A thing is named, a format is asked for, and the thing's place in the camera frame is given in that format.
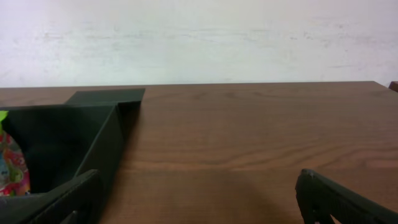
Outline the green Haribo gummy bag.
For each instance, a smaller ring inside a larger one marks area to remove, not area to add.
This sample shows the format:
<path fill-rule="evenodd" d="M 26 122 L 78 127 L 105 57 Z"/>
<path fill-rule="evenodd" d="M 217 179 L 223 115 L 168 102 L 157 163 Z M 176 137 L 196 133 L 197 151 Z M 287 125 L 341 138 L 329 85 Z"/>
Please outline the green Haribo gummy bag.
<path fill-rule="evenodd" d="M 1 196 L 30 194 L 30 175 L 18 143 L 2 126 L 8 111 L 1 111 Z"/>

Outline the black box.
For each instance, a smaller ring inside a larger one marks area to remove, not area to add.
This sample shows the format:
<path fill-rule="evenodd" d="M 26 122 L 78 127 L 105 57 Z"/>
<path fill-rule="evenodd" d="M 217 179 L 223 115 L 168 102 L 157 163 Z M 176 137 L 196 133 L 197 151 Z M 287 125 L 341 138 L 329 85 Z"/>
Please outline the black box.
<path fill-rule="evenodd" d="M 30 194 L 1 196 L 2 223 L 28 223 L 29 205 L 89 170 L 98 170 L 102 215 L 144 89 L 78 91 L 61 105 L 3 107 L 2 122 L 19 147 L 30 175 Z"/>

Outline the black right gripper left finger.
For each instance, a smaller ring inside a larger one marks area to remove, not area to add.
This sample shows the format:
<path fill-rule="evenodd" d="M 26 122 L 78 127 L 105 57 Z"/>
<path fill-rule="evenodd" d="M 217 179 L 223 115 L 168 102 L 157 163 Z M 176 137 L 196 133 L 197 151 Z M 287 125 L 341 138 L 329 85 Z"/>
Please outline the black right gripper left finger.
<path fill-rule="evenodd" d="M 93 223 L 101 196 L 98 170 L 89 170 L 29 205 L 28 223 Z"/>

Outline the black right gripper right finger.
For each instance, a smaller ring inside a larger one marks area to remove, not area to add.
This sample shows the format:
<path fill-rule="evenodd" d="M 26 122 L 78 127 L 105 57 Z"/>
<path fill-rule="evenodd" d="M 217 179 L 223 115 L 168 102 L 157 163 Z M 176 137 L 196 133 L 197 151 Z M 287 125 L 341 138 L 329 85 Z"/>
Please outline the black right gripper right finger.
<path fill-rule="evenodd" d="M 295 185 L 305 224 L 397 223 L 397 213 L 337 184 L 310 169 L 303 169 Z"/>

